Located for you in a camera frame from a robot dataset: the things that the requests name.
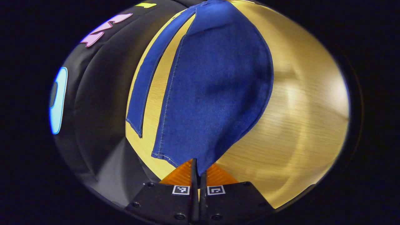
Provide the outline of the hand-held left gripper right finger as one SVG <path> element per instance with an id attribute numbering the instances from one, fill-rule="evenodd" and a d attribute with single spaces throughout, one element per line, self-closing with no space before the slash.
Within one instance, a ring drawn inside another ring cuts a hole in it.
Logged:
<path id="1" fill-rule="evenodd" d="M 275 212 L 251 182 L 237 181 L 216 164 L 201 175 L 200 184 L 201 224 L 257 224 Z"/>

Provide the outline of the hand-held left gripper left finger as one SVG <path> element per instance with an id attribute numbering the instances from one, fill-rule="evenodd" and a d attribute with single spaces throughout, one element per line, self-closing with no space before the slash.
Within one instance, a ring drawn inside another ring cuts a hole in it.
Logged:
<path id="1" fill-rule="evenodd" d="M 159 183 L 148 182 L 125 210 L 149 224 L 199 224 L 197 161 L 180 165 Z"/>

